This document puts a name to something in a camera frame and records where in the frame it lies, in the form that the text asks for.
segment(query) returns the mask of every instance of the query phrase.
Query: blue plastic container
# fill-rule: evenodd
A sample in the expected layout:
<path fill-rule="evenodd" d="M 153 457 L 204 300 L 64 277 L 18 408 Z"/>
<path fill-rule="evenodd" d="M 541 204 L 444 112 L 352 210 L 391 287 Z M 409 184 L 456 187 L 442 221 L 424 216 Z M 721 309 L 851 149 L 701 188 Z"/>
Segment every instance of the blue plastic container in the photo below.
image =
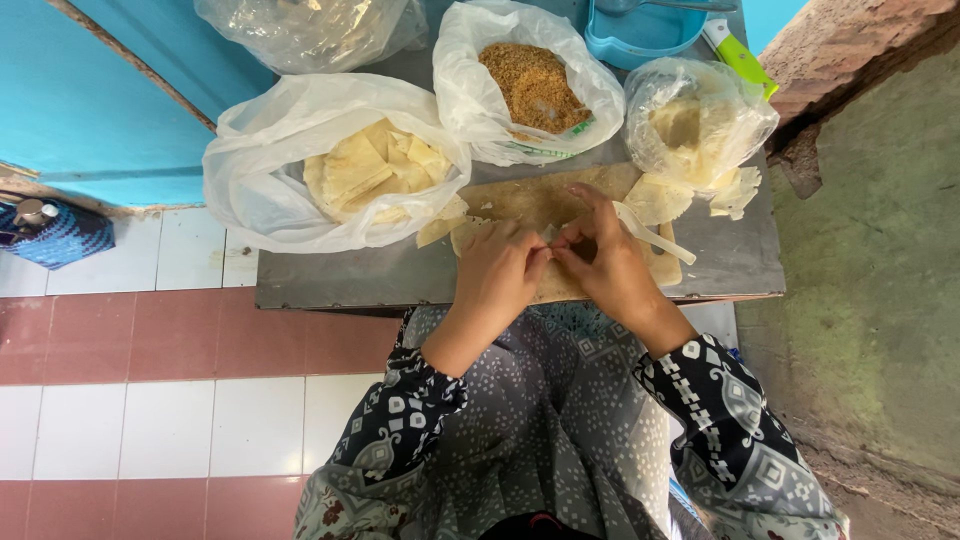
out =
<path fill-rule="evenodd" d="M 621 69 L 636 69 L 655 58 L 676 55 L 704 30 L 707 12 L 643 4 L 618 17 L 597 11 L 590 0 L 584 30 L 587 49 Z"/>

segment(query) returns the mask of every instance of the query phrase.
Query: white plastic bag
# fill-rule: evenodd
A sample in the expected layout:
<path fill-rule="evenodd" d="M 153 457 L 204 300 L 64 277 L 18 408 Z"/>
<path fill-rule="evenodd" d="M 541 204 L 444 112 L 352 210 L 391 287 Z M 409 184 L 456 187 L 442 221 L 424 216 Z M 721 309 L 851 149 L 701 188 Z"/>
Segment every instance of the white plastic bag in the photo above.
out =
<path fill-rule="evenodd" d="M 487 45 L 497 42 L 553 51 L 566 66 L 567 84 L 593 112 L 592 118 L 560 135 L 512 123 L 499 86 L 477 60 Z M 623 88 L 610 70 L 590 55 L 570 22 L 509 0 L 473 0 L 450 6 L 433 50 L 433 87 L 444 126 L 470 143 L 476 160 L 500 166 L 575 156 L 609 139 L 623 124 Z M 508 130 L 542 142 L 519 142 Z"/>
<path fill-rule="evenodd" d="M 656 59 L 632 71 L 624 86 L 624 138 L 634 163 L 656 175 L 658 183 L 700 195 L 711 196 L 725 187 L 729 175 L 722 177 L 759 150 L 780 121 L 763 99 L 761 85 L 744 81 L 717 61 Z M 674 109 L 693 104 L 684 114 L 698 124 L 689 130 L 698 140 L 663 140 L 664 128 L 658 131 L 654 118 L 668 110 L 668 104 Z"/>
<path fill-rule="evenodd" d="M 194 9 L 280 75 L 341 73 L 426 47 L 422 0 L 194 0 Z"/>
<path fill-rule="evenodd" d="M 314 205 L 296 177 L 305 158 L 387 117 L 438 146 L 453 163 L 446 181 L 410 194 L 374 199 L 338 225 Z M 221 114 L 204 154 L 210 212 L 254 248 L 333 253 L 397 242 L 420 230 L 470 178 L 469 148 L 441 125 L 434 95 L 399 79 L 367 73 L 286 75 L 265 94 Z M 374 225 L 377 212 L 412 216 Z"/>

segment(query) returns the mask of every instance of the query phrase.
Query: stainless steel table top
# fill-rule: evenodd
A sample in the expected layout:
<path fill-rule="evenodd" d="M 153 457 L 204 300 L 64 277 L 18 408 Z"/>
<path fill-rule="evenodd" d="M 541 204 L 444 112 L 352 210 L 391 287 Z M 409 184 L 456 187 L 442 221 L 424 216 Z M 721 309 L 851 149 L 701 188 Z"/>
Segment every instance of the stainless steel table top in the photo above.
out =
<path fill-rule="evenodd" d="M 433 90 L 433 42 L 443 13 L 452 0 L 426 1 L 430 47 L 423 51 L 401 51 L 358 71 L 397 77 Z M 526 3 L 567 17 L 580 32 L 587 25 L 589 0 L 528 0 Z M 728 16 L 731 31 L 746 43 L 742 10 Z M 703 39 L 698 39 L 680 56 L 716 60 Z M 622 82 L 626 72 L 620 70 L 617 75 Z M 630 156 L 623 138 L 617 134 L 579 156 L 543 167 L 497 167 L 475 161 L 470 183 L 488 184 L 628 160 Z M 674 222 L 677 243 L 696 254 L 697 261 L 693 266 L 681 262 L 684 280 L 663 289 L 668 297 L 676 300 L 762 297 L 779 295 L 785 290 L 770 182 L 762 152 L 745 166 L 759 167 L 764 181 L 743 219 L 711 218 L 708 203 L 698 199 Z M 336 254 L 261 251 L 256 303 L 263 308 L 318 309 L 448 304 L 453 300 L 456 274 L 456 257 L 450 249 L 449 238 L 422 249 L 417 249 L 415 237 L 410 236 L 383 248 Z"/>

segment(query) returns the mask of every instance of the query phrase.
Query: knife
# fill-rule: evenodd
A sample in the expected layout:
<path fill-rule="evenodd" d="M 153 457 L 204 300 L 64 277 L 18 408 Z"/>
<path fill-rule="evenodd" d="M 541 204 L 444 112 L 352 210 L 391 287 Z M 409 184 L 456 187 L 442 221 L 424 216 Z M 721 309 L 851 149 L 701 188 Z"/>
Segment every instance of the knife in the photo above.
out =
<path fill-rule="evenodd" d="M 743 46 L 727 25 L 727 19 L 715 18 L 704 25 L 704 39 L 707 40 L 717 58 L 733 68 L 750 83 L 763 85 L 763 98 L 770 101 L 770 96 L 780 88 L 773 79 L 763 71 L 763 66 L 747 47 Z"/>

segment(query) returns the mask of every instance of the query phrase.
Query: blue wall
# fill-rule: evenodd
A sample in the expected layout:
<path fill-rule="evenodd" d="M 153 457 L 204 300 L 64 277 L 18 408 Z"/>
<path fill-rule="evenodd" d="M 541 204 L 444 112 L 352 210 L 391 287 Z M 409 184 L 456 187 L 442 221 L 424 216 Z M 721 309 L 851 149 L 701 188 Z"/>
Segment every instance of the blue wall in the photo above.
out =
<path fill-rule="evenodd" d="M 0 160 L 114 205 L 203 201 L 210 130 L 43 0 L 4 4 Z M 189 0 L 126 2 L 136 15 L 109 0 L 76 4 L 214 120 L 270 86 L 270 72 L 209 28 Z"/>
<path fill-rule="evenodd" d="M 193 0 L 72 1 L 214 122 L 273 85 L 273 72 L 199 18 Z"/>
<path fill-rule="evenodd" d="M 760 54 L 805 5 L 806 0 L 743 0 L 750 52 Z"/>

